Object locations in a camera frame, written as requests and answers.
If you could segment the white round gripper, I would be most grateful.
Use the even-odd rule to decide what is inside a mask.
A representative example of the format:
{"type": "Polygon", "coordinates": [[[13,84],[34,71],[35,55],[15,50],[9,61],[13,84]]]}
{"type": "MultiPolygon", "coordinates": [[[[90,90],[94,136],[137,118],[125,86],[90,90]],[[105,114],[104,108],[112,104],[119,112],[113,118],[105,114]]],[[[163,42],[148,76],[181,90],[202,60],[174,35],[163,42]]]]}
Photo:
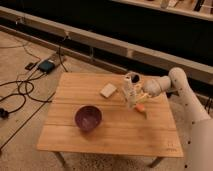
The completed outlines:
{"type": "MultiPolygon", "coordinates": [[[[145,93],[148,93],[151,97],[159,96],[162,92],[160,84],[155,79],[146,81],[144,85],[142,85],[141,83],[135,84],[134,88],[137,92],[143,90],[145,93]]],[[[149,98],[148,94],[144,94],[143,96],[137,98],[136,104],[146,102],[149,98]]]]}

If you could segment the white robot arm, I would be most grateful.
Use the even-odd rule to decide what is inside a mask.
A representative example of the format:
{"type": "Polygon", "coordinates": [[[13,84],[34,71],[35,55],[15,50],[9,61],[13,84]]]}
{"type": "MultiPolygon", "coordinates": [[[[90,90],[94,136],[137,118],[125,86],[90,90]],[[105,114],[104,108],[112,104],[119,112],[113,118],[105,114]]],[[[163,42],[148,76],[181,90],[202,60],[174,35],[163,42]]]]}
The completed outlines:
{"type": "Polygon", "coordinates": [[[184,171],[213,171],[213,118],[190,87],[185,71],[174,67],[167,76],[148,79],[140,89],[152,98],[169,89],[177,91],[191,127],[184,171]]]}

